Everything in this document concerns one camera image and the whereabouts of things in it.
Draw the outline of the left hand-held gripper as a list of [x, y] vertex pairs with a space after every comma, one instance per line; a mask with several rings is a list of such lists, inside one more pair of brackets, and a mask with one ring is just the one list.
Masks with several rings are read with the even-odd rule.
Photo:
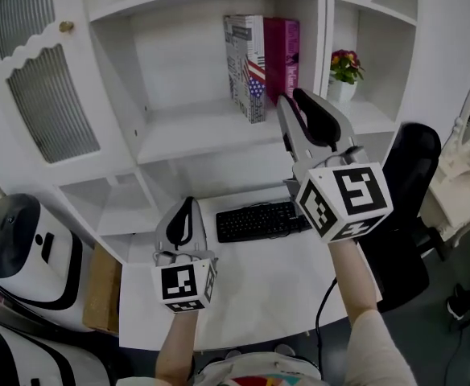
[[207, 249], [200, 205], [191, 196], [171, 207], [155, 230], [151, 276], [158, 302], [172, 313], [208, 308], [216, 283], [217, 257]]

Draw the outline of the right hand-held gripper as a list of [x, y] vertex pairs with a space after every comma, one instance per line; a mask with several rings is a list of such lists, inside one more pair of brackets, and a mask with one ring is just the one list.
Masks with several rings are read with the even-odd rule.
[[313, 92], [278, 97], [278, 122], [294, 165], [285, 181], [296, 211], [324, 243], [357, 239], [393, 211], [381, 164], [356, 143], [349, 119]]

